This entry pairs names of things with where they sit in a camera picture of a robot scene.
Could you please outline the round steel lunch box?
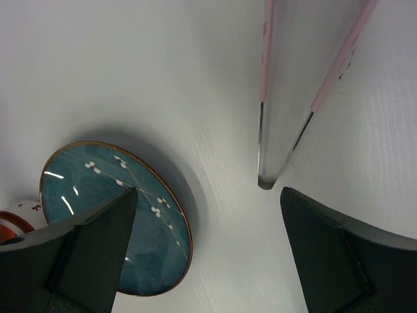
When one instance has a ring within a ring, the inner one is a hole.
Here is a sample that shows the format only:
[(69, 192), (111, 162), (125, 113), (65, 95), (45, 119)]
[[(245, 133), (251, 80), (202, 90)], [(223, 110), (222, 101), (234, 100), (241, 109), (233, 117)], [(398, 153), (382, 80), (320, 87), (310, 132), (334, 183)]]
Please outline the round steel lunch box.
[(18, 201), (1, 210), (1, 242), (47, 225), (40, 202)]

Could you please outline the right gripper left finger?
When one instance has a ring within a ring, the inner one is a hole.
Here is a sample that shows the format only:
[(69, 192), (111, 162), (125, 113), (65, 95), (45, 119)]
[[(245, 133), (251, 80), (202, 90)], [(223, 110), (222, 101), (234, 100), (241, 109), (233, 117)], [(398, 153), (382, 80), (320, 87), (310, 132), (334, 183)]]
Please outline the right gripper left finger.
[(111, 312), (136, 215), (128, 188), (1, 243), (2, 312)]

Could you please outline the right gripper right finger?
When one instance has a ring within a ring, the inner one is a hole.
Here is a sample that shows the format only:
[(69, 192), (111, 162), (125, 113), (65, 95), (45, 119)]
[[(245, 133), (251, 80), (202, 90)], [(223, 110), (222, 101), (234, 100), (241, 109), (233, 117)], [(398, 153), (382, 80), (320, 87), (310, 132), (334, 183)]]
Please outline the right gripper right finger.
[(285, 229), (309, 312), (415, 312), (416, 240), (285, 187)]

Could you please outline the pink steel tongs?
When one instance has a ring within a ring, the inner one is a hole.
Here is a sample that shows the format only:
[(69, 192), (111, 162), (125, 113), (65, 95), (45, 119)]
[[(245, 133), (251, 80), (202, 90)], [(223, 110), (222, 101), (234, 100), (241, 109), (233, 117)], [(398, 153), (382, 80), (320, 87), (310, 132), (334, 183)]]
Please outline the pink steel tongs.
[(282, 175), (289, 159), (294, 154), (301, 138), (303, 137), (310, 121), (314, 114), (319, 110), (324, 103), (328, 93), (333, 85), (339, 79), (340, 70), (356, 43), (360, 33), (366, 26), (369, 18), (375, 10), (378, 1), (365, 1), (361, 11), (358, 13), (354, 22), (352, 23), (347, 36), (343, 40), (322, 84), (319, 87), (317, 94), (315, 95), (306, 120), (303, 122), (302, 127), (297, 134), (296, 139), (291, 145), (285, 160), (281, 164), (279, 170), (272, 175), (266, 174), (266, 156), (267, 156), (267, 139), (268, 139), (268, 117), (266, 116), (265, 103), (268, 98), (268, 71), (271, 56), (272, 47), (272, 30), (274, 22), (274, 9), (275, 1), (265, 2), (265, 22), (263, 33), (263, 52), (262, 52), (262, 65), (261, 65), (261, 85), (260, 85), (260, 121), (259, 121), (259, 135), (258, 135), (258, 152), (257, 152), (257, 184), (263, 190), (271, 190), (278, 178)]

